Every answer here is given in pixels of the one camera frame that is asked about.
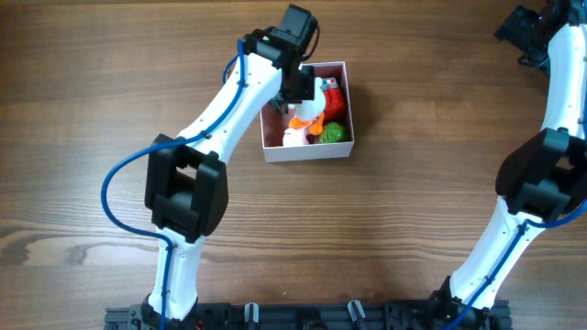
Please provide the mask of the white plush duck toy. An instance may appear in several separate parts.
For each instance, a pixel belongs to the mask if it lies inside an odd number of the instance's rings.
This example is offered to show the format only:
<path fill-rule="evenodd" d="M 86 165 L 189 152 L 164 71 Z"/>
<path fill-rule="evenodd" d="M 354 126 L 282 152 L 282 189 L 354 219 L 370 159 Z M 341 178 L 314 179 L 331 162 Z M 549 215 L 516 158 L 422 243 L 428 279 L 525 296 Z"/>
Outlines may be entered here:
<path fill-rule="evenodd" d="M 304 128 L 314 136 L 319 136 L 323 132 L 327 99 L 322 87 L 323 79 L 316 77 L 314 81 L 314 99 L 303 100 L 300 104 L 288 105 L 288 109 L 293 112 L 293 117 L 288 123 L 289 128 Z"/>

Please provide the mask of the pink hat doll figure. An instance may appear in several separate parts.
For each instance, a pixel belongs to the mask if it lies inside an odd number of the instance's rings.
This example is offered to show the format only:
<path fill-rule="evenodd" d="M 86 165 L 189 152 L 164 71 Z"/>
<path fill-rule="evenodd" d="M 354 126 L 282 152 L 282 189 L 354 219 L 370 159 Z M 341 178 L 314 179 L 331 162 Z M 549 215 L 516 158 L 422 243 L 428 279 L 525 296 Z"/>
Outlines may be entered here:
<path fill-rule="evenodd" d="M 285 148 L 302 147 L 309 144 L 308 132 L 303 128 L 287 128 L 282 137 L 282 145 Z"/>

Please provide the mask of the red toy car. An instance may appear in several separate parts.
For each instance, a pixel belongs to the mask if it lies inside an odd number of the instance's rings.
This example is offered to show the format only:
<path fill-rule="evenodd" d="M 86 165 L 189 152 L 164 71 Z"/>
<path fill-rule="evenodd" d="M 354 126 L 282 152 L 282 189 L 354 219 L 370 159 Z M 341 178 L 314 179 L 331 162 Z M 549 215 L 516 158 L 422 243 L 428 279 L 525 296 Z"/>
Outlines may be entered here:
<path fill-rule="evenodd" d="M 326 98 L 325 120 L 334 121 L 345 115 L 345 99 L 338 81 L 334 77 L 325 78 L 322 81 L 321 90 Z"/>

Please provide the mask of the green patterned ball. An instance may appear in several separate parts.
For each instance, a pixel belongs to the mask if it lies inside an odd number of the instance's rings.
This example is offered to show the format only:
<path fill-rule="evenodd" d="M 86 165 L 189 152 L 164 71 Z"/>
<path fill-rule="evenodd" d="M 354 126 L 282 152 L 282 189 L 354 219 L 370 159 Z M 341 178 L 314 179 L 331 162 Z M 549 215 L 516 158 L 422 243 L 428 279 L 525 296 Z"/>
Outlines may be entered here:
<path fill-rule="evenodd" d="M 347 128 L 339 122 L 329 122 L 323 126 L 322 133 L 318 137 L 319 144 L 331 144 L 347 142 L 349 133 Z"/>

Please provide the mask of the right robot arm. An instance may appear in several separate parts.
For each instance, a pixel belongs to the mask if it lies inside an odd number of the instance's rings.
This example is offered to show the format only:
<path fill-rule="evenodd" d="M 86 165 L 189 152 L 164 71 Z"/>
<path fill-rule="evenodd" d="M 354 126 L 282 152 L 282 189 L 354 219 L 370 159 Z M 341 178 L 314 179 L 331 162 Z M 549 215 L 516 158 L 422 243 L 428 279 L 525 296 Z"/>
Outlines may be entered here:
<path fill-rule="evenodd" d="M 498 170 L 490 223 L 466 261 L 428 298 L 430 329 L 497 325 L 490 311 L 501 284 L 530 243 L 586 211 L 586 4 L 518 6 L 494 33 L 521 50 L 519 64 L 549 77 L 540 131 Z"/>

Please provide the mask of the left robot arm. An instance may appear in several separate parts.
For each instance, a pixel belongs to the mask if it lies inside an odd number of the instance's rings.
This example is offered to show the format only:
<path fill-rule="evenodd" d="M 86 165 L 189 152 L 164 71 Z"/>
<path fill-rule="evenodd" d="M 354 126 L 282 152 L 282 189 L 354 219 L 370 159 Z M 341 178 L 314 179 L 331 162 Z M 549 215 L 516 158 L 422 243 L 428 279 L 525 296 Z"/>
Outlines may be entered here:
<path fill-rule="evenodd" d="M 303 120 L 326 108 L 322 81 L 305 65 L 320 35 L 310 11 L 289 5 L 277 27 L 256 29 L 238 41 L 210 105 L 177 137 L 158 135 L 149 153 L 145 205 L 159 234 L 158 270 L 141 306 L 151 329 L 197 326 L 196 278 L 205 239 L 228 203 L 227 164 L 261 108 L 292 108 Z"/>

